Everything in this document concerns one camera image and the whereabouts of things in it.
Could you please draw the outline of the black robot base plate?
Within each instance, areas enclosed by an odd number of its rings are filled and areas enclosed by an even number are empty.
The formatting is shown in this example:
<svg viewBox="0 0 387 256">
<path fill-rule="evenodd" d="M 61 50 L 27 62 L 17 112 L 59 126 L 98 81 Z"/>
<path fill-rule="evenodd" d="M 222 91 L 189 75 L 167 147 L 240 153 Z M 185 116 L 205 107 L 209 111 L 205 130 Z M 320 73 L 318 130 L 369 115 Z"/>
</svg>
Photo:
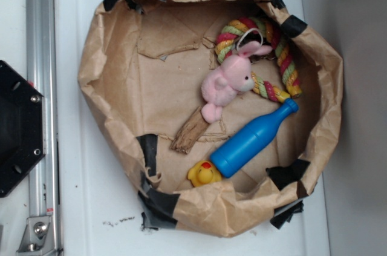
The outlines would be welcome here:
<svg viewBox="0 0 387 256">
<path fill-rule="evenodd" d="M 1 197 L 7 197 L 45 155 L 44 97 L 1 61 Z"/>
</svg>

